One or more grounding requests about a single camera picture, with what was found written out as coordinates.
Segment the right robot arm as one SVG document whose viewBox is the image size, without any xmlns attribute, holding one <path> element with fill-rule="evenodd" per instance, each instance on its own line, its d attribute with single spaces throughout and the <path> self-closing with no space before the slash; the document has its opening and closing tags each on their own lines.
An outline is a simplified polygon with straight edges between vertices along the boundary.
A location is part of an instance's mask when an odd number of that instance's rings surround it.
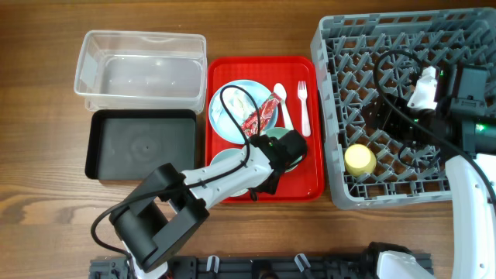
<svg viewBox="0 0 496 279">
<path fill-rule="evenodd" d="M 495 276 L 495 118 L 486 114 L 486 69 L 454 65 L 413 74 L 414 91 L 365 106 L 362 116 L 404 147 L 440 149 L 452 193 L 454 278 Z"/>
</svg>

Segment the mint green bowl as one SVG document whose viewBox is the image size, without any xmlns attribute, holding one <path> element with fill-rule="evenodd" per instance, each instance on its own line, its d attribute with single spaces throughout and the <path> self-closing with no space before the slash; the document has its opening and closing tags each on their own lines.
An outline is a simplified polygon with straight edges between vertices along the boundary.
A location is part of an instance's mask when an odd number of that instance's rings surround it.
<svg viewBox="0 0 496 279">
<path fill-rule="evenodd" d="M 268 148 L 264 152 L 277 170 L 294 170 L 307 156 L 308 145 L 297 130 L 276 127 L 267 130 Z"/>
</svg>

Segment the light blue plate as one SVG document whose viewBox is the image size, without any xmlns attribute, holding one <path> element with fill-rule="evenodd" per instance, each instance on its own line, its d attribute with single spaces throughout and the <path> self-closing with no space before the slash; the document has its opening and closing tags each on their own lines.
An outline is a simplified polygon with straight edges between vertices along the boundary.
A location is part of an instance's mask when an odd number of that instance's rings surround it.
<svg viewBox="0 0 496 279">
<path fill-rule="evenodd" d="M 236 81 L 230 81 L 229 83 L 223 85 L 213 95 L 210 101 L 210 105 L 208 107 L 208 117 L 212 128 L 224 140 L 230 143 L 244 144 L 244 139 L 241 136 L 241 133 L 236 128 L 234 121 L 229 117 L 228 113 L 226 112 L 221 102 L 221 100 L 223 100 L 222 98 L 223 92 L 227 88 L 236 88 L 243 91 L 246 95 L 248 95 L 251 101 L 253 102 L 255 111 L 256 108 L 259 108 L 273 92 L 270 91 L 268 88 L 266 88 L 264 85 L 256 81 L 236 80 Z M 268 129 L 275 127 L 277 121 L 277 115 L 278 115 L 278 106 L 274 110 L 274 114 L 272 118 L 268 122 L 267 126 L 262 130 L 261 134 L 264 134 Z"/>
</svg>

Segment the white napkin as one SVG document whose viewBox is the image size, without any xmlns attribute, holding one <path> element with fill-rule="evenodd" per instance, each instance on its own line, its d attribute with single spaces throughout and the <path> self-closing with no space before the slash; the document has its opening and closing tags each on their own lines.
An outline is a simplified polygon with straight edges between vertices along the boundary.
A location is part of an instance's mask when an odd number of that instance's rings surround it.
<svg viewBox="0 0 496 279">
<path fill-rule="evenodd" d="M 236 88 L 227 88 L 222 95 L 226 108 L 234 119 L 242 124 L 255 112 L 253 102 L 243 91 Z"/>
</svg>

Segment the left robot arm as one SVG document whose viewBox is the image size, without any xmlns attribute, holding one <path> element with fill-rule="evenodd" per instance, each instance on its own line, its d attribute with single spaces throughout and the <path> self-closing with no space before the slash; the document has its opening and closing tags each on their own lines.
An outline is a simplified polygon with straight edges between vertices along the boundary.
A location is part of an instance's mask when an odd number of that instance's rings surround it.
<svg viewBox="0 0 496 279">
<path fill-rule="evenodd" d="M 281 176 L 307 150 L 305 138 L 291 130 L 279 139 L 252 136 L 235 155 L 208 167 L 179 172 L 162 165 L 109 221 L 135 265 L 149 273 L 181 249 L 214 205 L 243 190 L 253 200 L 259 193 L 274 194 Z"/>
</svg>

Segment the yellow cup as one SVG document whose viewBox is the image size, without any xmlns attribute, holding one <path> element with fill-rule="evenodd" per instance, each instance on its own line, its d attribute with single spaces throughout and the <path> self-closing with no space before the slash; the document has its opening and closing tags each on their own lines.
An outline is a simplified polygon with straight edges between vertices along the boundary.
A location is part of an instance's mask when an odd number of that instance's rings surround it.
<svg viewBox="0 0 496 279">
<path fill-rule="evenodd" d="M 362 174 L 372 174 L 377 165 L 374 153 L 362 144 L 349 146 L 344 153 L 346 171 L 354 177 Z"/>
</svg>

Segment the small light blue bowl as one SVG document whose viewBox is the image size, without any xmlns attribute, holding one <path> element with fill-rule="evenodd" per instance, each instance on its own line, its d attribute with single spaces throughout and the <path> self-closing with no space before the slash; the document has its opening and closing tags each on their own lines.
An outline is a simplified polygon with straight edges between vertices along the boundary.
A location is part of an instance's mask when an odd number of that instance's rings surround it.
<svg viewBox="0 0 496 279">
<path fill-rule="evenodd" d="M 237 155 L 237 153 L 239 152 L 239 149 L 236 149 L 236 148 L 229 148 L 229 149 L 225 149 L 221 152 L 219 152 L 218 154 L 216 154 L 212 161 L 211 161 L 211 165 L 213 164 L 217 164 L 218 162 L 220 161 L 223 161 L 225 159 L 228 159 L 234 155 Z M 246 194 L 248 192 L 247 189 L 243 189 L 243 190 L 240 190 L 240 191 L 237 191 L 236 193 L 234 193 L 233 195 L 231 195 L 231 198 L 235 198 L 235 197 L 239 197 L 239 196 L 242 196 L 244 194 Z"/>
</svg>

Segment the white plastic spoon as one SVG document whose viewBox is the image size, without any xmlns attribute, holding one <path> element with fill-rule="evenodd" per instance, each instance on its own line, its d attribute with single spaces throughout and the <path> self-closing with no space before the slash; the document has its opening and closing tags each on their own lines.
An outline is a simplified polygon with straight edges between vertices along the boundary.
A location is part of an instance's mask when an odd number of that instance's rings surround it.
<svg viewBox="0 0 496 279">
<path fill-rule="evenodd" d="M 289 130 L 293 130 L 293 124 L 291 121 L 291 117 L 288 111 L 288 107 L 286 106 L 287 92 L 281 83 L 276 83 L 274 86 L 274 93 L 280 98 L 281 111 L 284 120 L 284 127 Z"/>
</svg>

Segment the red ketchup sachet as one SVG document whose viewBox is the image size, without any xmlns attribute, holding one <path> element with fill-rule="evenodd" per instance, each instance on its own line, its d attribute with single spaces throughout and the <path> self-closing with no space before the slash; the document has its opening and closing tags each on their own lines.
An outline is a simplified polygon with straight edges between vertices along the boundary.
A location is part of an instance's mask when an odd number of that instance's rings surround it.
<svg viewBox="0 0 496 279">
<path fill-rule="evenodd" d="M 280 101 L 280 97 L 275 93 L 271 93 L 258 110 L 248 116 L 241 125 L 241 129 L 246 137 L 251 137 L 262 132 L 272 118 L 274 110 Z"/>
</svg>

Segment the white plastic fork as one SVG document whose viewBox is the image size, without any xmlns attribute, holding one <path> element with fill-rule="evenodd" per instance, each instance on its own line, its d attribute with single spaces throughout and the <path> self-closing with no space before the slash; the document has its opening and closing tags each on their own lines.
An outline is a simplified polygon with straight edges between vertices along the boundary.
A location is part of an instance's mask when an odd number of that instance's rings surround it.
<svg viewBox="0 0 496 279">
<path fill-rule="evenodd" d="M 311 127 L 308 117 L 308 107 L 307 107 L 307 87 L 305 81 L 298 82 L 298 98 L 301 101 L 301 130 L 302 135 L 309 137 L 311 135 Z"/>
</svg>

